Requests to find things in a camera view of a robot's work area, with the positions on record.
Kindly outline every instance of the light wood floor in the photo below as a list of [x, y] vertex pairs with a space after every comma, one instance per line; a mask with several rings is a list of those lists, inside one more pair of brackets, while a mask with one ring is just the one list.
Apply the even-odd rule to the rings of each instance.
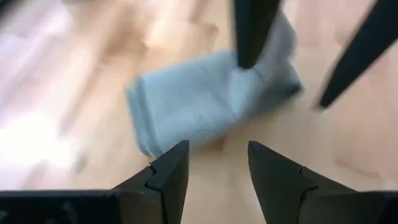
[[[192, 155], [183, 223], [264, 223], [257, 140], [357, 190], [398, 188], [398, 50], [330, 109], [314, 105], [371, 0], [286, 0], [305, 91]], [[124, 89], [138, 74], [233, 48], [230, 0], [32, 0], [0, 23], [0, 189], [109, 189], [145, 167]]]

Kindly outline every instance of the wooden floor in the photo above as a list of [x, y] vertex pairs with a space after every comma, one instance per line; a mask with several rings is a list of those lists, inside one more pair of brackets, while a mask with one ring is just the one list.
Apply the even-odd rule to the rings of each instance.
[[[142, 72], [232, 49], [230, 0], [31, 0], [0, 23], [0, 189], [109, 189], [145, 167], [124, 95]], [[257, 140], [357, 190], [398, 188], [398, 49], [330, 109], [325, 77], [371, 0], [286, 0], [305, 91], [194, 153], [183, 223], [264, 223]]]

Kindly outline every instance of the black plastic piece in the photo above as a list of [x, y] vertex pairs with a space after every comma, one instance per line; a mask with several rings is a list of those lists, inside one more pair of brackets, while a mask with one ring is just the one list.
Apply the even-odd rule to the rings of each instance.
[[268, 38], [280, 0], [234, 0], [238, 65], [253, 67]]
[[112, 190], [0, 192], [0, 224], [181, 222], [188, 184], [183, 141]]
[[341, 56], [320, 99], [327, 108], [398, 38], [398, 1], [378, 0]]
[[249, 142], [249, 168], [268, 224], [397, 223], [397, 192], [356, 192]]

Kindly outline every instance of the gray sock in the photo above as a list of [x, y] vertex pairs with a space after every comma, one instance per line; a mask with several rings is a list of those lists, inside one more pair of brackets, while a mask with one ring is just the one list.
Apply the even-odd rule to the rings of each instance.
[[294, 45], [280, 13], [252, 69], [226, 50], [140, 76], [127, 94], [141, 151], [159, 157], [184, 139], [197, 147], [286, 102], [301, 89], [289, 62]]

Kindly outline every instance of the black clamp jaw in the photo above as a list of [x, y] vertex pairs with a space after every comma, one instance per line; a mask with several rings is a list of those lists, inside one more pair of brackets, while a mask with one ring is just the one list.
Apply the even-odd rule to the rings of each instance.
[[398, 192], [357, 192], [249, 143], [252, 182], [268, 224], [397, 223]]
[[0, 224], [180, 223], [188, 185], [182, 141], [112, 190], [0, 192]]

